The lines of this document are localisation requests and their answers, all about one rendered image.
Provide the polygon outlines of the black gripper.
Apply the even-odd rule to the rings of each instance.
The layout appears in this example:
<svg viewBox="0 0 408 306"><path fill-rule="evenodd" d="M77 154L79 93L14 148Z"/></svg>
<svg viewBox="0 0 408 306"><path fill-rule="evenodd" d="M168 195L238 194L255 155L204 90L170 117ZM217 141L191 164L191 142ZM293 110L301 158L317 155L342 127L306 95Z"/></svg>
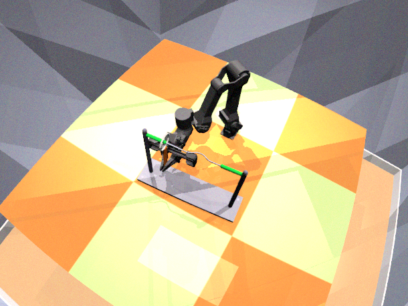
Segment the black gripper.
<svg viewBox="0 0 408 306"><path fill-rule="evenodd" d="M184 133L182 133L180 131L175 131L175 132L173 132L173 134L174 133L176 133L178 136L180 136L181 134L185 135ZM155 151L159 151L160 142L158 142L156 140L153 140L151 138L148 138L148 144L149 144L150 149L155 150ZM195 167L195 165L197 163L197 155L196 154L190 154L190 153L183 153L181 151L182 150L177 149L177 148L167 144L167 159L168 159L168 153L171 153L171 156L168 159L166 165L164 165L163 151L161 152L162 161L161 161L160 171L163 170L163 172L164 172L169 167L171 167L172 165L174 165L176 163L180 163L180 160L182 158L186 160L187 165Z"/></svg>

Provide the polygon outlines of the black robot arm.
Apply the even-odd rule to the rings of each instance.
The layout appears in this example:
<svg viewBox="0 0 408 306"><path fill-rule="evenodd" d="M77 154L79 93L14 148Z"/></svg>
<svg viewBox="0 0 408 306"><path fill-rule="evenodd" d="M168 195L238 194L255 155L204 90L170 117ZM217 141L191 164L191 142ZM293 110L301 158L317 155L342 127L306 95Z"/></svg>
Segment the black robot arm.
<svg viewBox="0 0 408 306"><path fill-rule="evenodd" d="M227 74L229 83L223 83L222 79ZM169 133L169 141L172 144L178 145L180 149L185 145L187 138L192 134L193 126L198 133L206 133L212 123L212 114L221 98L223 92L228 90L226 107L219 111L219 117L225 124L221 131L221 135L234 140L239 130L243 127L239 121L237 113L241 90L243 85L247 84L251 73L239 61L234 60L227 63L221 68L215 78L211 80L211 86L201 104L198 111L190 108L179 108L175 111L175 123L177 129L185 135L178 136L176 133Z"/></svg>

